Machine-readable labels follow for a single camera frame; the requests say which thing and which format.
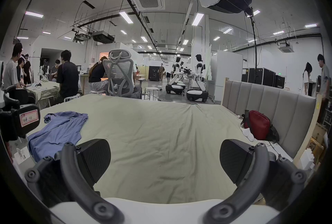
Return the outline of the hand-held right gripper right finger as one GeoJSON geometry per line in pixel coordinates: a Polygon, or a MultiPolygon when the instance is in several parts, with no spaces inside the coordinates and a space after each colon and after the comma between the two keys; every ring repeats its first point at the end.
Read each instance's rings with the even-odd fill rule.
{"type": "Polygon", "coordinates": [[[268,151],[262,142],[252,146],[237,139],[226,139],[221,144],[219,159],[237,188],[230,197],[204,214],[204,224],[235,221],[260,194],[267,206],[282,211],[305,188],[306,173],[287,158],[268,151]]]}

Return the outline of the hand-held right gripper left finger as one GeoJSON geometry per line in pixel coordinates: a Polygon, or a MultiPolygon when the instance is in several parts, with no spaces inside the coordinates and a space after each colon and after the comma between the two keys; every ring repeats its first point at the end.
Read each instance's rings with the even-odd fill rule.
{"type": "Polygon", "coordinates": [[[79,145],[66,142],[54,157],[45,156],[24,177],[31,192],[49,208],[76,202],[99,223],[122,224],[125,218],[121,210],[94,189],[110,161],[110,146],[105,139],[79,145]]]}

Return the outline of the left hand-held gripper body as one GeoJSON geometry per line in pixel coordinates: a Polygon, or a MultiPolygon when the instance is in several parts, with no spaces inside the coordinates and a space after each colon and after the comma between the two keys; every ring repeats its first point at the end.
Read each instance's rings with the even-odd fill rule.
{"type": "Polygon", "coordinates": [[[27,91],[15,85],[1,90],[0,128],[4,142],[24,139],[39,125],[39,107],[28,100],[27,91]]]}

